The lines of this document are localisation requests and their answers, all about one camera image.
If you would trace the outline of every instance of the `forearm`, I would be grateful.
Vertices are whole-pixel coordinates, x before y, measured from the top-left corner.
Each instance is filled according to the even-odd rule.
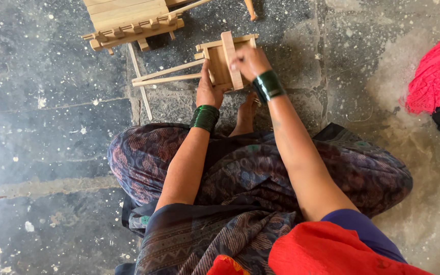
[[[305,218],[319,221],[335,210],[357,210],[332,180],[288,97],[275,97],[268,106],[276,145]]]
[[[210,133],[202,128],[190,129],[169,164],[156,210],[172,203],[193,204],[203,174]]]

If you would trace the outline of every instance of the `stack of bangles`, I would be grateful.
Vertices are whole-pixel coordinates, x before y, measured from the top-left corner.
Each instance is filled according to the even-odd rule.
[[[278,75],[273,70],[260,74],[254,79],[252,84],[256,89],[259,101],[264,104],[274,97],[286,94],[286,90],[281,85]],[[201,105],[196,108],[192,116],[190,128],[199,127],[212,133],[219,117],[220,111],[216,107]]]

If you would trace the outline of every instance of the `pink cloth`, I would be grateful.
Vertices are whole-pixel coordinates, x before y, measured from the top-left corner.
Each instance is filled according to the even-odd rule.
[[[440,107],[440,42],[420,60],[408,89],[405,103],[408,112],[432,114]]]

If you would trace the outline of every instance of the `woman's right hand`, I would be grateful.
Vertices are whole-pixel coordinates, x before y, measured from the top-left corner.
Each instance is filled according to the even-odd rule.
[[[273,69],[266,58],[266,54],[260,48],[254,49],[245,45],[235,53],[237,56],[230,60],[230,69],[241,71],[241,74],[250,82],[259,75]]]

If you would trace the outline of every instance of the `purple sleeve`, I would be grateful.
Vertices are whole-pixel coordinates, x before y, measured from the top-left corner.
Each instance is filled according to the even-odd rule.
[[[407,263],[396,245],[365,215],[352,209],[340,209],[327,214],[322,221],[331,222],[344,229],[355,230],[359,240],[375,253],[401,263]]]

